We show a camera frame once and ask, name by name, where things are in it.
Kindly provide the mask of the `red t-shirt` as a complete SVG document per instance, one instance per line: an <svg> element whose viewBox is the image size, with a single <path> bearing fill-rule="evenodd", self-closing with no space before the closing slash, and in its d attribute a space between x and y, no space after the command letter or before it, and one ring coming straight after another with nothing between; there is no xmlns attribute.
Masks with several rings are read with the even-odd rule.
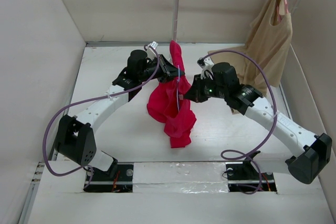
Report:
<svg viewBox="0 0 336 224"><path fill-rule="evenodd" d="M170 42L170 54L173 65L184 71L182 50L178 43ZM191 110L190 100L183 98L190 87L185 75L167 83L159 83L146 106L148 114L164 124L164 133L170 137L171 148L184 148L191 143L190 134L196 116Z"/></svg>

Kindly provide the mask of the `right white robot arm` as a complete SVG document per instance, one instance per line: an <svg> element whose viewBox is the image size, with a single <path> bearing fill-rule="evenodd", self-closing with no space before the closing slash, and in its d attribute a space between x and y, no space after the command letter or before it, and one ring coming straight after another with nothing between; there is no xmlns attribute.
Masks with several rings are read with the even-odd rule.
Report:
<svg viewBox="0 0 336 224"><path fill-rule="evenodd" d="M209 98L224 99L231 109L269 130L292 153L291 157L272 157L264 163L246 162L243 174L255 178L261 171L288 173L303 184L311 184L330 161L331 137L325 133L316 135L274 110L260 91L239 82L235 68L229 63L214 64L204 59L197 63L202 72L194 76L185 99L196 103Z"/></svg>

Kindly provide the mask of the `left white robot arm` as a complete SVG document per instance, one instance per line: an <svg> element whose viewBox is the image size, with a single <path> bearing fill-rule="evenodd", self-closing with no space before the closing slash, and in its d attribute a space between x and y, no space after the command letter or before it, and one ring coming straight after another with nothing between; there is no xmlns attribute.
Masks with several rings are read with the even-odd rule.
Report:
<svg viewBox="0 0 336 224"><path fill-rule="evenodd" d="M79 166L91 166L99 170L105 180L117 175L118 161L98 150L95 132L118 108L130 102L146 81L158 79L169 83L185 73L181 67L173 66L163 55L148 50L130 53L127 66L112 82L106 95L75 116L63 116L55 138L56 151Z"/></svg>

